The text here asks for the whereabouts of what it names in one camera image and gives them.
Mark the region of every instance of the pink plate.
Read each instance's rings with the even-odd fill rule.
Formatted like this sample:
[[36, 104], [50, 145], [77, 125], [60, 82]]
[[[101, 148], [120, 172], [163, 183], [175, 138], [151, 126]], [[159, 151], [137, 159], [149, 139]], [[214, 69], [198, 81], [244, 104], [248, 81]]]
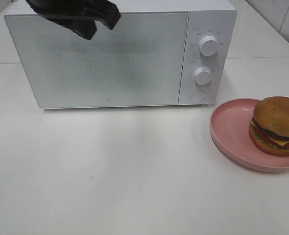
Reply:
[[264, 172], [289, 169], [289, 156], [258, 149], [249, 137], [249, 123], [259, 100], [235, 99], [218, 106], [211, 115], [211, 136], [217, 147], [235, 162]]

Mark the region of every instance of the tabletop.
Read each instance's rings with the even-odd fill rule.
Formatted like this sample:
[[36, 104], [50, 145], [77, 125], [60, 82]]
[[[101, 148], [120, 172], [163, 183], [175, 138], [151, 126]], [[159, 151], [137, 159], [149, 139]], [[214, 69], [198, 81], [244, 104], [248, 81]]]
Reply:
[[0, 235], [289, 234], [289, 171], [225, 157], [209, 118], [289, 96], [289, 58], [228, 59], [214, 105], [48, 110], [0, 64]]
[[[227, 58], [289, 57], [289, 43], [244, 0], [231, 1], [238, 11]], [[0, 13], [0, 63], [19, 62], [14, 43]], [[19, 1], [19, 7], [25, 7]]]

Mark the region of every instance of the microwave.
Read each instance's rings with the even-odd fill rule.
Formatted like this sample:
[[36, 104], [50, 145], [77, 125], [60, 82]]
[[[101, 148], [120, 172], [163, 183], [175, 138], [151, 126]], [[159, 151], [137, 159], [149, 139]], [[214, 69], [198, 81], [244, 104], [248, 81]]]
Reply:
[[227, 0], [113, 0], [86, 40], [24, 1], [5, 21], [43, 109], [215, 102], [237, 12]]

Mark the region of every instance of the burger patty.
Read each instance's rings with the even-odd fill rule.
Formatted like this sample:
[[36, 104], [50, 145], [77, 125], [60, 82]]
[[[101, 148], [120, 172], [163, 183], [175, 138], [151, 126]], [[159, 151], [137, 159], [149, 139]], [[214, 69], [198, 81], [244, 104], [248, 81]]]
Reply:
[[[283, 149], [289, 149], [289, 138], [285, 137], [285, 138], [282, 138], [281, 140], [279, 140], [278, 138], [274, 138], [273, 135], [269, 135], [269, 133], [273, 133], [273, 132], [270, 132], [268, 130], [265, 130], [263, 128], [261, 128], [257, 123], [256, 121], [254, 120], [251, 120], [251, 126], [250, 128], [252, 128], [254, 134], [259, 137], [260, 139], [262, 139], [263, 141], [267, 142], [268, 144], [276, 147], [276, 148], [283, 148]], [[280, 145], [278, 143], [276, 143], [275, 141], [278, 140], [278, 141], [287, 141], [286, 144], [284, 145]]]
[[289, 137], [285, 137], [285, 136], [279, 136], [277, 134], [275, 134], [272, 131], [263, 129], [254, 119], [252, 119], [252, 121], [254, 121], [254, 123], [256, 124], [256, 126], [267, 136], [270, 136], [271, 138], [278, 140], [278, 141], [289, 141]]

